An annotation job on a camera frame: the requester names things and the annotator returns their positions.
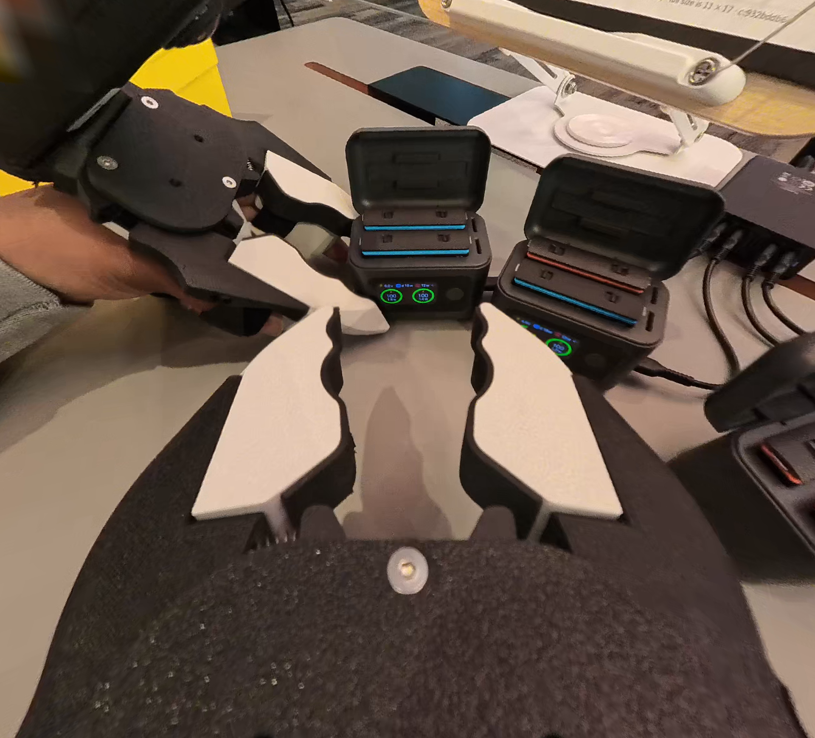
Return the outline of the black battery orange stripe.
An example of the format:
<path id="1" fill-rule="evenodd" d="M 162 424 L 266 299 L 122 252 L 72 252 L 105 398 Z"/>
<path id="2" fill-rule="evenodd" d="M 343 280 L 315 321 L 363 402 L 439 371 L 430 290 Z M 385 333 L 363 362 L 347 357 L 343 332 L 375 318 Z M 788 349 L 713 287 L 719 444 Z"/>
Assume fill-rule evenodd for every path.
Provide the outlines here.
<path id="1" fill-rule="evenodd" d="M 529 244 L 526 257 L 633 294 L 642 294 L 653 282 L 652 276 L 644 268 L 570 245 Z"/>
<path id="2" fill-rule="evenodd" d="M 814 424 L 786 428 L 748 446 L 782 484 L 800 487 L 814 480 Z"/>

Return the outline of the person's left hand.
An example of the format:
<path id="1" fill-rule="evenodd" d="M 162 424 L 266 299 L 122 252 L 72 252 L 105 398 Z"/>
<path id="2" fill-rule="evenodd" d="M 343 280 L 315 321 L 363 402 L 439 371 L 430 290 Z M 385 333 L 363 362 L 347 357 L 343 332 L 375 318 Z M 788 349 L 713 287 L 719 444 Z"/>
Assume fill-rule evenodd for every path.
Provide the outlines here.
<path id="1" fill-rule="evenodd" d="M 71 304 L 166 295 L 198 313 L 206 308 L 158 262 L 50 186 L 2 197 L 1 259 Z"/>

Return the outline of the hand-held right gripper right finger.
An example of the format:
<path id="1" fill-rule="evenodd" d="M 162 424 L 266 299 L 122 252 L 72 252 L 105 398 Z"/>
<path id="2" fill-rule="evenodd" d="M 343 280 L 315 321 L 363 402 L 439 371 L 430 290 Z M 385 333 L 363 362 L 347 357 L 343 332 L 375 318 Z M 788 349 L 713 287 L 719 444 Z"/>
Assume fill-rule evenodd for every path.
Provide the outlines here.
<path id="1" fill-rule="evenodd" d="M 461 485 L 483 510 L 516 524 L 554 514 L 618 520 L 623 508 L 573 374 L 492 304 L 473 317 L 474 363 L 461 447 Z"/>

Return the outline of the black charging hub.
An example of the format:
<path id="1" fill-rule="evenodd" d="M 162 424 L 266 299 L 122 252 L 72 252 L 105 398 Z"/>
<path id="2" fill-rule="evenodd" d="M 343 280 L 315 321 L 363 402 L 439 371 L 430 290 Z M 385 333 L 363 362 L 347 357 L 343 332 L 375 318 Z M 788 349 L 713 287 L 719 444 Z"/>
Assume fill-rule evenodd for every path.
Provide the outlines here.
<path id="1" fill-rule="evenodd" d="M 764 266 L 770 272 L 783 256 L 792 261 L 782 282 L 813 262 L 813 172 L 763 156 L 754 156 L 719 186 L 728 233 L 740 231 L 728 259 L 748 268 L 768 246 L 775 255 Z"/>

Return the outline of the wooden instruction board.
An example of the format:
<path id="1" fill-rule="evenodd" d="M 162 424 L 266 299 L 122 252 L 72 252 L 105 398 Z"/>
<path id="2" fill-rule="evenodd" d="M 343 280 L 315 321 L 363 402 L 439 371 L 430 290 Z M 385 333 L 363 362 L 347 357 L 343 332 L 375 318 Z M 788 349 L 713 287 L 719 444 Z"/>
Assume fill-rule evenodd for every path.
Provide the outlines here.
<path id="1" fill-rule="evenodd" d="M 418 0 L 418 2 L 425 16 L 431 21 L 460 32 L 471 39 L 498 47 L 489 36 L 484 35 L 481 31 L 451 25 L 447 13 L 443 10 L 442 0 Z M 572 73 L 595 81 L 582 74 Z M 602 81 L 596 80 L 596 82 L 660 105 L 665 104 L 748 135 L 783 140 L 813 136 L 813 90 L 759 73 L 747 73 L 746 75 L 747 84 L 744 91 L 734 101 L 717 107 L 674 102 L 665 104 L 658 102 L 648 93 L 642 95 L 613 87 Z"/>

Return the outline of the white base mat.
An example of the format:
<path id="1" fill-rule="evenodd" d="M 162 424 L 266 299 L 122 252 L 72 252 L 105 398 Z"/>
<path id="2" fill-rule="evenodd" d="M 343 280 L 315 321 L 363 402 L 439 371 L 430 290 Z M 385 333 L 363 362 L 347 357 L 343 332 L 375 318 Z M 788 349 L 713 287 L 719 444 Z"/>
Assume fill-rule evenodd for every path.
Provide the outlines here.
<path id="1" fill-rule="evenodd" d="M 620 114 L 628 109 L 579 92 L 582 103 L 593 104 L 600 111 Z M 556 158 L 568 153 L 618 166 L 627 166 L 678 180 L 716 187 L 742 165 L 743 152 L 731 143 L 704 134 L 693 146 L 670 157 L 637 152 L 622 158 L 597 158 L 575 149 L 568 149 L 554 136 L 554 123 L 559 114 L 554 111 L 554 93 L 545 87 L 536 87 L 520 96 L 473 118 L 469 124 L 483 130 L 492 146 L 540 169 Z M 657 127 L 668 138 L 676 138 L 671 121 L 633 111 L 633 118 L 648 126 Z"/>

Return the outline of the white clip bar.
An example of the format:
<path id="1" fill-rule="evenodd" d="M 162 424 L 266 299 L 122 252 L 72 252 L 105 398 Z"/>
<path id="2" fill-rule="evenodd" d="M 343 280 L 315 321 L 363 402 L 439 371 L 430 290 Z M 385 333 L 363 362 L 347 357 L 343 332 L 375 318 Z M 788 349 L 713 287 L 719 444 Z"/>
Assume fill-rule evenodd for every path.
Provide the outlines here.
<path id="1" fill-rule="evenodd" d="M 442 7 L 451 25 L 481 31 L 500 48 L 665 104 L 717 107 L 747 84 L 739 66 L 684 44 L 595 30 L 508 0 L 442 0 Z"/>

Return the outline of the yellow plastic bin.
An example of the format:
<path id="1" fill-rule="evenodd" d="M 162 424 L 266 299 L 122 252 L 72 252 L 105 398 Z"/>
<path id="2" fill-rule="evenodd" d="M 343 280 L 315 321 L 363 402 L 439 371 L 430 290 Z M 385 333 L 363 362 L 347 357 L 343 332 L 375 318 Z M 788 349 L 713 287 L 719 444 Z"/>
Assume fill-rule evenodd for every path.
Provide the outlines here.
<path id="1" fill-rule="evenodd" d="M 218 57 L 210 41 L 158 51 L 137 71 L 131 83 L 143 90 L 166 89 L 192 103 L 230 115 Z"/>

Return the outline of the black battery charger case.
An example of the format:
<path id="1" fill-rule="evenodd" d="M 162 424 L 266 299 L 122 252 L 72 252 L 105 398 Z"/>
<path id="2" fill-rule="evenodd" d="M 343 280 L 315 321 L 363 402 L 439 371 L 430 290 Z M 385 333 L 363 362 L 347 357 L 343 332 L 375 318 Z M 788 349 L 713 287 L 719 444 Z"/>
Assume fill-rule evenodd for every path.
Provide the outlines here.
<path id="1" fill-rule="evenodd" d="M 814 424 L 814 334 L 773 347 L 708 395 L 704 414 L 719 436 L 672 458 L 746 580 L 814 579 L 814 480 L 788 487 L 749 444 Z"/>
<path id="2" fill-rule="evenodd" d="M 574 374 L 603 391 L 622 383 L 663 342 L 670 294 L 666 281 L 721 223 L 722 196 L 707 185 L 634 170 L 576 155 L 551 162 L 541 173 L 517 243 L 498 275 L 492 303 L 542 340 Z M 642 294 L 541 264 L 526 257 L 529 244 L 575 246 L 644 268 L 653 282 Z M 512 283 L 579 285 L 640 295 L 646 318 L 626 327 Z"/>
<path id="3" fill-rule="evenodd" d="M 486 192 L 492 144 L 474 127 L 372 128 L 346 144 L 351 198 L 359 217 L 350 235 L 348 264 L 361 295 L 388 320 L 469 319 L 480 303 L 492 265 Z M 358 243 L 363 216 L 453 217 L 467 214 L 473 241 L 464 257 L 364 258 Z"/>

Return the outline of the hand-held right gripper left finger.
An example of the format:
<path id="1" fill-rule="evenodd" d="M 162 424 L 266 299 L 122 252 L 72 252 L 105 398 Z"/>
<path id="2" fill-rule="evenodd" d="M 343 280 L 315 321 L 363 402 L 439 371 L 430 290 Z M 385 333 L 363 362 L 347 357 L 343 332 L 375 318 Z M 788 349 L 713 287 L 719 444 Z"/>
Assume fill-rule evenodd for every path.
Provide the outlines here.
<path id="1" fill-rule="evenodd" d="M 341 347 L 340 312 L 321 307 L 250 361 L 192 506 L 196 520 L 261 513 L 269 524 L 299 524 L 308 508 L 335 509 L 351 495 Z"/>

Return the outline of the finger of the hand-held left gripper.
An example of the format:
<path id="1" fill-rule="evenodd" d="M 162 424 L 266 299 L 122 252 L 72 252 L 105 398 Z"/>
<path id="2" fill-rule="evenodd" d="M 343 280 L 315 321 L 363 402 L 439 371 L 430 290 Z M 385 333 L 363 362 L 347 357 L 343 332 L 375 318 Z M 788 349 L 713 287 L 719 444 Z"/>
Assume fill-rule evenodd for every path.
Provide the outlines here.
<path id="1" fill-rule="evenodd" d="M 345 335 L 383 335 L 391 327 L 371 299 L 312 268 L 294 246 L 279 237 L 242 240 L 233 253 L 233 265 L 307 305 L 309 313 L 323 307 L 336 308 Z"/>
<path id="2" fill-rule="evenodd" d="M 349 236 L 359 217 L 351 195 L 343 188 L 270 150 L 256 198 L 260 209 L 255 226 L 269 234 L 284 236 L 293 225 L 307 223 L 334 236 Z"/>

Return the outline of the dark flat mat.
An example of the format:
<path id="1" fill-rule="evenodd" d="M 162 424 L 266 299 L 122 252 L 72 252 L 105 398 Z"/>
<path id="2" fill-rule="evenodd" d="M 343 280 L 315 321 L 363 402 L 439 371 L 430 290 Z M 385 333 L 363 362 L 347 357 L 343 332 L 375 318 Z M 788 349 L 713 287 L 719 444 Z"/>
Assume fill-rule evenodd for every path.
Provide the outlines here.
<path id="1" fill-rule="evenodd" d="M 368 94 L 431 125 L 466 126 L 477 116 L 509 101 L 498 92 L 417 66 L 370 82 Z"/>

